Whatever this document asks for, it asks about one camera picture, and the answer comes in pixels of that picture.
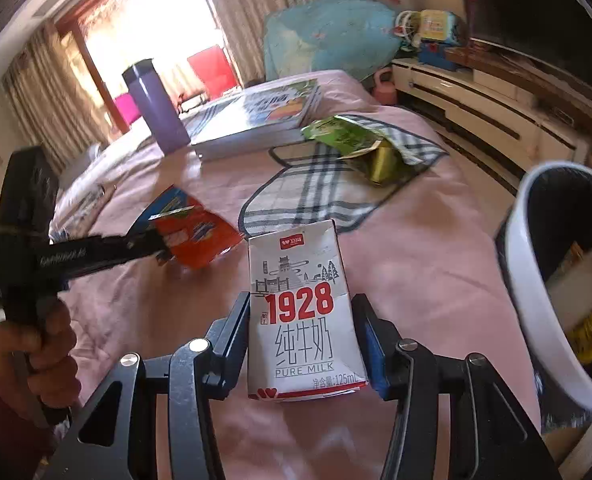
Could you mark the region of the person's left hand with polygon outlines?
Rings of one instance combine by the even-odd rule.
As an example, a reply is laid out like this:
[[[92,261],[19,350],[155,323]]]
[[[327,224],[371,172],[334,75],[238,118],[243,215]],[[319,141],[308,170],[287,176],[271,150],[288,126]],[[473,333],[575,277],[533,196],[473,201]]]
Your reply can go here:
[[[44,329],[0,322],[0,397],[21,418],[33,420],[41,405],[70,408],[79,399],[78,366],[70,351],[77,336],[70,313],[55,300]]]

